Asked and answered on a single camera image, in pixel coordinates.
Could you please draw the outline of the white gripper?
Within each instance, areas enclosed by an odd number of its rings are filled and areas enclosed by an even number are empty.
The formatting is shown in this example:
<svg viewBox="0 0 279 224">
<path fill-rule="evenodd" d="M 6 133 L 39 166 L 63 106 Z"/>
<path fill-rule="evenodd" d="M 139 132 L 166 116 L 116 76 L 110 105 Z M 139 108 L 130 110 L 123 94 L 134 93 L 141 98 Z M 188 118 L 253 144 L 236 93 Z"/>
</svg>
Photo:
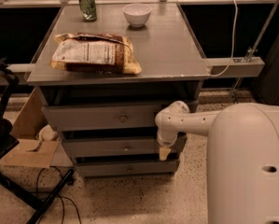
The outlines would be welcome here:
<svg viewBox="0 0 279 224">
<path fill-rule="evenodd" d="M 159 157 L 161 161 L 166 161 L 171 149 L 169 147 L 173 146 L 177 139 L 177 132 L 167 131 L 163 129 L 158 129 L 157 131 L 157 140 L 159 144 L 163 147 L 160 147 Z"/>
</svg>

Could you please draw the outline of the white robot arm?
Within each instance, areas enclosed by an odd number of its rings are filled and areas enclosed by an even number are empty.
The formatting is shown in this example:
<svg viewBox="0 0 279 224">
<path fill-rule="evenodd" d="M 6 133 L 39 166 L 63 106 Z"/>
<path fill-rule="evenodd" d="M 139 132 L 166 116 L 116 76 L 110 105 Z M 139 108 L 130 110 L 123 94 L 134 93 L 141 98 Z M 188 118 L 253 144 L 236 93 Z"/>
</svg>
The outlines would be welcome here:
<svg viewBox="0 0 279 224">
<path fill-rule="evenodd" d="M 179 133 L 207 138 L 208 224 L 279 224 L 279 105 L 190 113 L 177 101 L 155 123 L 162 161 Z"/>
</svg>

